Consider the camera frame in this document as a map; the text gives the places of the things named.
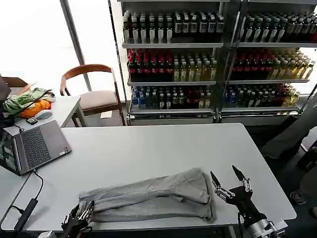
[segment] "computer mouse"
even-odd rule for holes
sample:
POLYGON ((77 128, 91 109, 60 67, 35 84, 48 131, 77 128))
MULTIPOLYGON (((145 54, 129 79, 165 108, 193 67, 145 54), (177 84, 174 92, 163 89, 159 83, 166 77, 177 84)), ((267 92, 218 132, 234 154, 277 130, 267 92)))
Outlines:
POLYGON ((42 110, 40 112, 38 112, 34 118, 35 119, 38 119, 38 120, 41 120, 41 119, 46 119, 46 118, 49 118, 52 116, 52 112, 51 110, 42 110))

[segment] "robotic hand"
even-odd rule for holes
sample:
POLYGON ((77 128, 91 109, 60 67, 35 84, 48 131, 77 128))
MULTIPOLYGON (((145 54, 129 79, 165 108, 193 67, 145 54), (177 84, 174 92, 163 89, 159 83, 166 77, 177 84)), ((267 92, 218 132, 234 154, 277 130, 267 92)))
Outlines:
POLYGON ((212 183, 215 186, 215 193, 226 203, 235 205, 244 219, 244 227, 249 231, 252 238, 280 238, 285 236, 283 230, 287 224, 282 220, 279 223, 267 221, 266 216, 260 213, 253 204, 251 197, 253 189, 250 179, 245 178, 243 173, 232 166, 236 176, 241 182, 241 186, 226 190, 221 187, 216 176, 210 172, 212 183))

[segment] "laptop charger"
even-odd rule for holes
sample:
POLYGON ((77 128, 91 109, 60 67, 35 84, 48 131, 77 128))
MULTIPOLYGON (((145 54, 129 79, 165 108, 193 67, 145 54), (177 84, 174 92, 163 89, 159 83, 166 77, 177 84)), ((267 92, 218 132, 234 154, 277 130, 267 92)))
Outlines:
POLYGON ((38 200, 36 200, 35 198, 32 198, 29 202, 29 204, 26 206, 24 212, 22 213, 20 219, 18 220, 18 222, 16 223, 14 230, 16 232, 20 232, 25 223, 27 222, 27 220, 29 219, 30 215, 32 214, 36 204, 38 204, 38 200))

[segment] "small white table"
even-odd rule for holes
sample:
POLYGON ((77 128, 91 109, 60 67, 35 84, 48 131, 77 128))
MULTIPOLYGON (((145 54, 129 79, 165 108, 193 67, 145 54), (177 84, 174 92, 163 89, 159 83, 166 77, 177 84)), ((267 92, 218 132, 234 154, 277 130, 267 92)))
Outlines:
MULTIPOLYGON (((76 113, 82 126, 87 126, 87 121, 80 106, 80 96, 59 96, 56 97, 56 102, 52 103, 52 116, 47 119, 38 120, 34 125, 31 125, 21 119, 15 124, 24 130, 29 130, 47 122, 56 120, 59 127, 64 127, 71 119, 73 114, 76 113)), ((11 126, 4 128, 9 134, 16 135, 19 133, 19 128, 11 126)))
POLYGON ((28 177, 29 174, 20 177, 0 166, 0 224, 28 177))
MULTIPOLYGON (((232 165, 251 179, 252 201, 269 220, 295 219, 285 193, 242 124, 62 128, 72 152, 38 170, 44 179, 39 203, 26 223, 28 231, 60 231, 60 223, 84 190, 128 184, 200 167, 222 186, 240 185, 232 165)), ((31 175, 15 205, 25 208, 41 186, 31 175)), ((94 223, 95 230, 170 229, 237 224, 237 208, 212 192, 212 224, 200 218, 94 223)), ((11 210, 2 229, 12 230, 19 213, 11 210)))

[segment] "chair backrest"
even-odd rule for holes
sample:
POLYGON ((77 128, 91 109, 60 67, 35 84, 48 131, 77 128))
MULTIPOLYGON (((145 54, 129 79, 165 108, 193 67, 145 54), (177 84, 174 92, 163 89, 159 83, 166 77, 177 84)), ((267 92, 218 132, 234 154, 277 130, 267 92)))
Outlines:
POLYGON ((114 88, 115 88, 115 95, 117 97, 118 102, 120 102, 117 83, 115 80, 113 69, 111 67, 108 67, 102 64, 85 64, 85 65, 72 68, 71 70, 67 71, 61 78, 60 94, 62 96, 65 96, 65 95, 70 96, 70 93, 66 87, 66 80, 76 77, 77 75, 80 75, 83 73, 98 72, 98 71, 112 73, 114 88))

